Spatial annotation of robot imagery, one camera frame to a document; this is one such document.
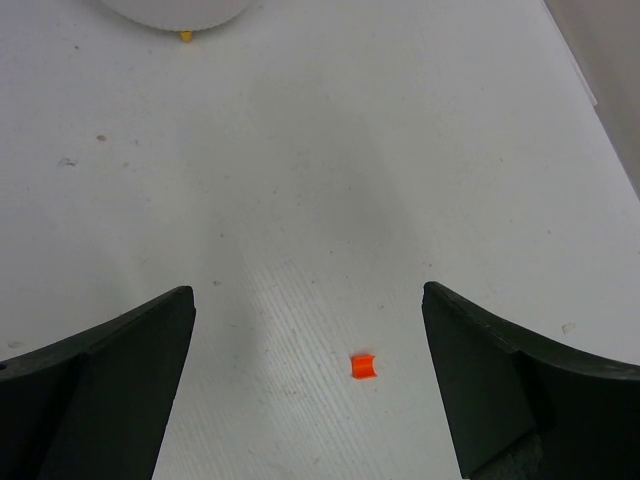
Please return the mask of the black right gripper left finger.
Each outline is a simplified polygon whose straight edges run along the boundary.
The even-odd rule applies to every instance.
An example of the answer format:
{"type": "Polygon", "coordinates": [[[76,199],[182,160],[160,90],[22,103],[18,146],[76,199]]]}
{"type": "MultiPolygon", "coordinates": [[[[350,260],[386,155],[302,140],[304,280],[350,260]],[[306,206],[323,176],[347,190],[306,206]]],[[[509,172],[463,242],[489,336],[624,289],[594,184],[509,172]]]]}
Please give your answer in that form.
{"type": "Polygon", "coordinates": [[[152,478],[194,324],[180,286],[2,361],[2,478],[152,478]]]}

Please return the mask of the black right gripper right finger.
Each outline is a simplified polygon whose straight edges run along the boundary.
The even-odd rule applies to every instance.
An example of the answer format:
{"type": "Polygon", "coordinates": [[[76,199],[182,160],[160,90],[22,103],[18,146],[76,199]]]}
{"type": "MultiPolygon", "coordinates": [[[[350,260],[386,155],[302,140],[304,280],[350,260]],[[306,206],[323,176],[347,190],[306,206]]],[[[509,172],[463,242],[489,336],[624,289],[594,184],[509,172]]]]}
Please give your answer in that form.
{"type": "Polygon", "coordinates": [[[430,354],[465,479],[636,479],[639,368],[424,286],[430,354]]]}

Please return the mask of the small orange curved piece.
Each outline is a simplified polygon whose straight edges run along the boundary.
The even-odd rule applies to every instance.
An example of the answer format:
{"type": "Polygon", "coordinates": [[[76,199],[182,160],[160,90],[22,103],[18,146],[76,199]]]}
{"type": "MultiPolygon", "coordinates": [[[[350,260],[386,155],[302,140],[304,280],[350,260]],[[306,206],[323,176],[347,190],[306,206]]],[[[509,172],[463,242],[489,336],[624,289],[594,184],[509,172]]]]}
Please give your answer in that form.
{"type": "Polygon", "coordinates": [[[351,375],[356,380],[376,378],[375,356],[369,354],[352,356],[351,375]]]}

